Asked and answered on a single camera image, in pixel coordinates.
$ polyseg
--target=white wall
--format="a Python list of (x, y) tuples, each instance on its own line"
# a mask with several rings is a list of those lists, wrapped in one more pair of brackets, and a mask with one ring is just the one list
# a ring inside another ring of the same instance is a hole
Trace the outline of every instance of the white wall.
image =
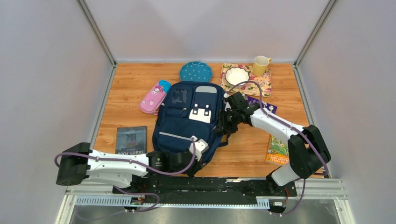
[(0, 223), (53, 224), (53, 158), (90, 140), (111, 66), (75, 1), (0, 10)]
[(395, 223), (396, 2), (340, 0), (301, 66), (358, 224)]
[(86, 0), (117, 61), (295, 61), (327, 0)]

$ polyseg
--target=cartoon character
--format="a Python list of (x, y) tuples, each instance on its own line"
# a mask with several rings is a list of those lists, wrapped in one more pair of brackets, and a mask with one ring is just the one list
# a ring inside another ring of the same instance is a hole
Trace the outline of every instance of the cartoon character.
[(163, 87), (160, 85), (156, 85), (156, 87), (151, 91), (153, 95), (156, 95), (160, 92), (163, 92)]

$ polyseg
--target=book cover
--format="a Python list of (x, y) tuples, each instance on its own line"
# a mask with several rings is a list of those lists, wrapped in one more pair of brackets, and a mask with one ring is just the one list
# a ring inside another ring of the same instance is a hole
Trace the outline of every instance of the book cover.
[(289, 150), (287, 143), (281, 142), (278, 138), (271, 135), (266, 162), (283, 166), (289, 162)]
[[(249, 105), (252, 105), (254, 102), (257, 102), (257, 103), (259, 102), (258, 99), (253, 98), (253, 97), (250, 97), (250, 96), (246, 96), (246, 100), (247, 100), (247, 102), (249, 103)], [(268, 109), (269, 111), (271, 111), (272, 113), (275, 113), (276, 110), (278, 109), (277, 106), (272, 105), (272, 104), (269, 104), (269, 103), (267, 103), (267, 102), (261, 101), (261, 103), (262, 103), (262, 106), (263, 106), (263, 107), (267, 108), (267, 109)]]
[(147, 126), (117, 128), (116, 154), (137, 155), (146, 152)]

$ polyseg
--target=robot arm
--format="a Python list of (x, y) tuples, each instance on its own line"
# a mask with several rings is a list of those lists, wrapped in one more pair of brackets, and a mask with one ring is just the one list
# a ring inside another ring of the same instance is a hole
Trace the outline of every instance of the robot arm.
[(288, 144), (290, 162), (267, 176), (271, 191), (276, 192), (296, 179), (306, 179), (323, 166), (304, 137), (314, 145), (325, 163), (330, 161), (331, 156), (316, 126), (296, 125), (273, 114), (267, 108), (263, 108), (263, 111), (258, 103), (249, 105), (240, 92), (226, 97), (227, 109), (220, 116), (217, 132), (234, 133), (238, 130), (238, 124), (245, 123), (263, 129)]
[[(192, 136), (195, 146), (195, 159), (189, 169), (182, 172), (194, 175), (202, 168), (201, 155), (209, 147), (204, 140)], [(104, 153), (89, 148), (89, 143), (79, 143), (60, 154), (57, 184), (70, 186), (83, 182), (98, 182), (127, 188), (132, 182), (132, 175), (146, 176), (152, 169), (163, 173), (178, 172), (187, 167), (192, 160), (194, 146), (177, 154), (151, 152), (148, 154), (123, 155)]]

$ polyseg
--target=teal polka dot pouch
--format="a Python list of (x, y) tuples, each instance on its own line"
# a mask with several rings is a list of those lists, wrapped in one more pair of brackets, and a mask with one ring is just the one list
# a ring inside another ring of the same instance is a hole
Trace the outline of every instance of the teal polka dot pouch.
[(212, 78), (212, 69), (203, 62), (188, 62), (180, 70), (182, 81), (209, 82)]

